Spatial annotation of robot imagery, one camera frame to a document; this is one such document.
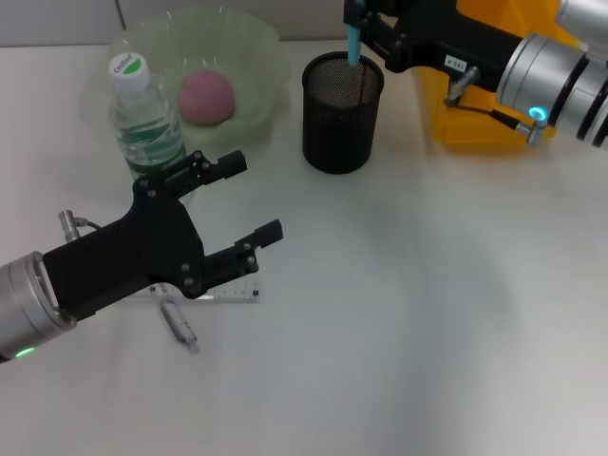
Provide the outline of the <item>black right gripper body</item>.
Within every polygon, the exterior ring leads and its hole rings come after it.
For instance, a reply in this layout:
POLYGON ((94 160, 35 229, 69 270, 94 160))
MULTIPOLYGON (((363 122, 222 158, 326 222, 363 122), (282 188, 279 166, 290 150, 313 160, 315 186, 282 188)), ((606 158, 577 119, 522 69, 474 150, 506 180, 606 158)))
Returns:
POLYGON ((430 67, 454 77, 462 73, 447 64, 454 57, 480 72, 476 86, 496 90, 522 37, 472 19, 457 10, 457 0, 391 0, 389 15, 395 30, 405 37, 397 64, 387 69, 400 73, 430 67))

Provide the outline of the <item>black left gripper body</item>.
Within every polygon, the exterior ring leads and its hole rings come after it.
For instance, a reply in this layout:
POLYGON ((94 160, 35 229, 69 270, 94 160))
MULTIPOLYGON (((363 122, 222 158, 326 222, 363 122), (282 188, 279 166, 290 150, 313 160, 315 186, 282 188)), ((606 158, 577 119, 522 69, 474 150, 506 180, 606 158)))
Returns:
POLYGON ((192 190, 158 180, 136 182, 122 218, 45 253, 59 308, 88 318, 158 282, 190 298, 202 295, 203 246, 181 203, 192 190))

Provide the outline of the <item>blue scissors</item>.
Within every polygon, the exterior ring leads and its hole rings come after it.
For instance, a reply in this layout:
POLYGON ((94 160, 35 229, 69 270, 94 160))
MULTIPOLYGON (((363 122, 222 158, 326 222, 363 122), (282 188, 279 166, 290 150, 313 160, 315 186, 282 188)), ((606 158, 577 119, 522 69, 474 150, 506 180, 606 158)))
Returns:
MULTIPOLYGON (((364 7, 365 0, 348 0, 345 5, 364 7)), ((351 66, 355 66, 360 60, 361 43, 360 29, 352 25, 348 25, 348 61, 351 66)))

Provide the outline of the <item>pink peach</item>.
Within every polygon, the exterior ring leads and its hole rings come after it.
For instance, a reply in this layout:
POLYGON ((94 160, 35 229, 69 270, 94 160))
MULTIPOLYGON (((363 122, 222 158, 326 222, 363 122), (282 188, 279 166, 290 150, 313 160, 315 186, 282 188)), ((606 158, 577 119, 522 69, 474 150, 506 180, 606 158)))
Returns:
POLYGON ((186 76, 178 94, 178 111, 190 124, 220 124, 236 109, 236 95, 226 76, 199 70, 186 76))

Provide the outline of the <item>clear water bottle green label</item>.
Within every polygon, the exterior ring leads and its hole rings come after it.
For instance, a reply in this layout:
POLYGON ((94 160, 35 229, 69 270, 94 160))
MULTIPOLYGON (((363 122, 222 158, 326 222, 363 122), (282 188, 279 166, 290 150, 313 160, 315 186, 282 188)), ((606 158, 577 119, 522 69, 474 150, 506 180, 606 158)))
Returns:
POLYGON ((116 55, 108 64, 113 86, 110 119, 133 179, 156 175, 186 157, 175 109, 153 81, 140 54, 116 55))

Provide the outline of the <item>clear plastic ruler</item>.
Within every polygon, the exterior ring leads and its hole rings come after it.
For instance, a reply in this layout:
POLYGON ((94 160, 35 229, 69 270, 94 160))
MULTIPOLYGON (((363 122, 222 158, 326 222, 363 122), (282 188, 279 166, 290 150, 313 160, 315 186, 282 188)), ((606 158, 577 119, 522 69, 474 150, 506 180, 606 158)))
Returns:
POLYGON ((227 284, 209 289, 197 298, 187 298, 175 286, 156 284, 132 294, 127 299, 131 301, 158 300, 167 298, 175 303, 217 303, 217 304, 256 304, 261 298, 261 289, 256 281, 237 279, 227 284))

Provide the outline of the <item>grey pen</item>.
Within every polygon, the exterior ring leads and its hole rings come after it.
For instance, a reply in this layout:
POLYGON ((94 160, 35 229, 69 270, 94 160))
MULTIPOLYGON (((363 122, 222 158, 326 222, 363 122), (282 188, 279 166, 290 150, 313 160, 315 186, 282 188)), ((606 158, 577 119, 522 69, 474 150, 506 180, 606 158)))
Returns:
POLYGON ((198 338, 190 325, 184 318, 174 298, 168 292, 165 284, 160 284, 159 308, 175 339, 182 344, 191 354, 200 353, 198 338))

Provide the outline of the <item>black mesh pen holder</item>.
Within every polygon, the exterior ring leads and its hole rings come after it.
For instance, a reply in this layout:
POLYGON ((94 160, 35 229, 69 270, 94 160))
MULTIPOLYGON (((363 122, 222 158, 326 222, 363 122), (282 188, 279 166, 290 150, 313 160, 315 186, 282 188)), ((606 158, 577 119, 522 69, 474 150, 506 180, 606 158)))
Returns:
POLYGON ((322 54, 302 73, 302 152, 314 168, 349 174, 369 160, 380 97, 381 68, 362 56, 351 65, 346 51, 322 54))

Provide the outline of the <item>green translucent fruit bowl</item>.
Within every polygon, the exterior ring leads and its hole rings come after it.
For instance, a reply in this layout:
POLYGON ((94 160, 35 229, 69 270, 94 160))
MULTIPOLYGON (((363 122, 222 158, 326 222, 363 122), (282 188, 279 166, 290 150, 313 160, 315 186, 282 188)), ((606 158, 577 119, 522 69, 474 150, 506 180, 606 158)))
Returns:
POLYGON ((221 123, 181 122, 188 150, 242 147, 270 124, 290 79, 290 66, 277 31, 253 14, 223 7, 193 6, 157 14, 124 31, 94 67, 78 113, 99 143, 112 136, 109 110, 113 85, 110 60, 138 53, 172 107, 184 100, 187 80, 215 72, 230 82, 232 115, 221 123))

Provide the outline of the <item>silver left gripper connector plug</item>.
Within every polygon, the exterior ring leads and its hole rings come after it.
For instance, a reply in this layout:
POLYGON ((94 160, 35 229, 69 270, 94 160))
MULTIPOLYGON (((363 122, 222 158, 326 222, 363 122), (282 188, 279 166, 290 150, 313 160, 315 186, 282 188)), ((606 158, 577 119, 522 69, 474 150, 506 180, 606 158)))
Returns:
POLYGON ((58 214, 66 242, 72 242, 81 237, 80 228, 100 230, 101 226, 86 219, 76 217, 71 210, 63 210, 58 214))

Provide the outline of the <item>yellow plastic bin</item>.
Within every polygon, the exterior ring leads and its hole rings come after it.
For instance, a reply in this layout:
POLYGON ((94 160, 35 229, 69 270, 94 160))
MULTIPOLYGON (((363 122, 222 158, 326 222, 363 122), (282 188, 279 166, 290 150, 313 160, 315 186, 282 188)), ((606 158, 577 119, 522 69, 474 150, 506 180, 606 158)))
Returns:
MULTIPOLYGON (((525 37, 536 32, 576 47, 576 39, 555 23, 560 0, 457 0, 460 13, 497 29, 525 37)), ((485 114, 444 104, 448 77, 431 68, 414 70, 429 136, 452 149, 525 146, 523 135, 485 114)))

